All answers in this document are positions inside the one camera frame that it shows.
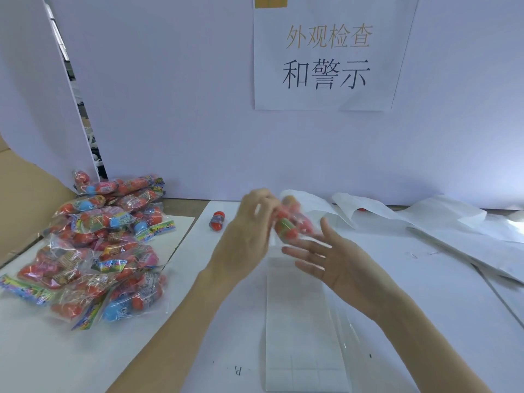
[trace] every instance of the cardboard box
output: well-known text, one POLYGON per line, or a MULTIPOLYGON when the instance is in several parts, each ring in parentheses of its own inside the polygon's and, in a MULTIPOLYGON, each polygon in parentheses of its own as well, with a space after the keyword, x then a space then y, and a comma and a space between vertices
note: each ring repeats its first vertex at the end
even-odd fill
POLYGON ((4 145, 0 140, 0 267, 38 237, 62 203, 75 197, 58 179, 4 145))

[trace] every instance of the pile of candy bags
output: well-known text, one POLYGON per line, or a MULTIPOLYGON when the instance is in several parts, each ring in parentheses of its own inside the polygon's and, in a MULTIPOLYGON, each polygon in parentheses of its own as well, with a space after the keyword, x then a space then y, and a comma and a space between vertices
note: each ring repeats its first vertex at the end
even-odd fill
POLYGON ((35 259, 0 276, 0 288, 45 306, 72 330, 147 313, 167 277, 146 243, 175 229, 158 202, 163 179, 92 183, 85 172, 73 175, 79 196, 55 212, 35 259))

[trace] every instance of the right hand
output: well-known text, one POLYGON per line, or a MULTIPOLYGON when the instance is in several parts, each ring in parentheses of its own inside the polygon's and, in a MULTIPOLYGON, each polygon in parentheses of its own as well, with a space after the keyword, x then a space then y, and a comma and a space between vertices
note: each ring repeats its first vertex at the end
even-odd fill
POLYGON ((284 247, 282 252, 300 259, 295 262, 298 269, 322 280, 343 301, 378 322, 400 288, 362 248, 333 230, 325 218, 320 225, 322 234, 312 237, 331 248, 311 240, 294 240, 290 242, 293 247, 284 247))

